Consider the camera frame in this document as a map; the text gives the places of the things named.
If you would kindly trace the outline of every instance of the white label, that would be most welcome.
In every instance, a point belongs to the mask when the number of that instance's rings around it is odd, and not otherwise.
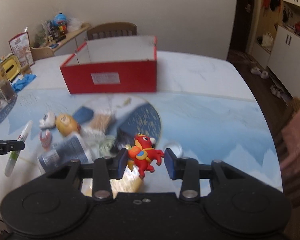
[[[95,85],[120,84],[118,72],[91,73],[91,77]]]

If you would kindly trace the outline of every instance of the blue cloth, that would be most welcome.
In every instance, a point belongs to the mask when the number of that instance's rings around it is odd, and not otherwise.
[[[37,76],[33,74],[26,74],[23,76],[23,79],[19,79],[16,83],[12,84],[15,92],[19,92],[23,90],[32,80],[34,80]]]

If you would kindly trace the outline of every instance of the blue ball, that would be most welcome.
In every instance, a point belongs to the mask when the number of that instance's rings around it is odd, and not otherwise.
[[[67,22],[67,17],[63,13],[59,13],[54,17],[53,24],[55,26],[58,26],[59,25],[58,22],[61,22],[61,21]]]

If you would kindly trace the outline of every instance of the white toy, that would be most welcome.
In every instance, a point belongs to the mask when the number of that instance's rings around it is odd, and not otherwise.
[[[56,126],[56,115],[49,111],[44,114],[43,119],[39,120],[40,129],[51,129]]]

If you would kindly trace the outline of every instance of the plastic bag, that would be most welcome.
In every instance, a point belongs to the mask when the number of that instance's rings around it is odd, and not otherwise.
[[[74,32],[81,28],[82,21],[80,21],[78,18],[69,18],[68,19],[68,32]]]

